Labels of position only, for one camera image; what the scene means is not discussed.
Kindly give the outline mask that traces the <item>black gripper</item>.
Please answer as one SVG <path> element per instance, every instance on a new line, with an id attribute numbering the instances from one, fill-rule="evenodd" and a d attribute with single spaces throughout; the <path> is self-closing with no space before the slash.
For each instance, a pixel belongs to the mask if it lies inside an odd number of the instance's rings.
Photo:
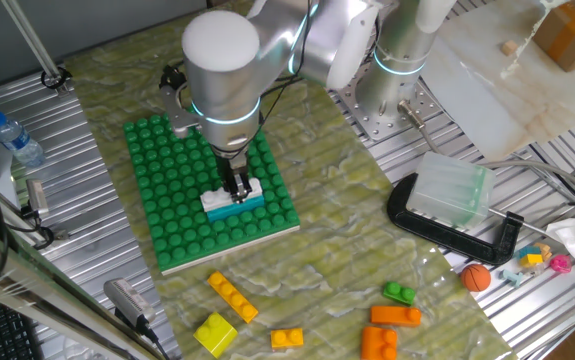
<path id="1" fill-rule="evenodd" d="M 249 173 L 248 148 L 243 147 L 233 151 L 215 148 L 215 157 L 218 171 L 222 175 L 223 189 L 233 202 L 244 201 L 251 193 L 247 175 Z"/>

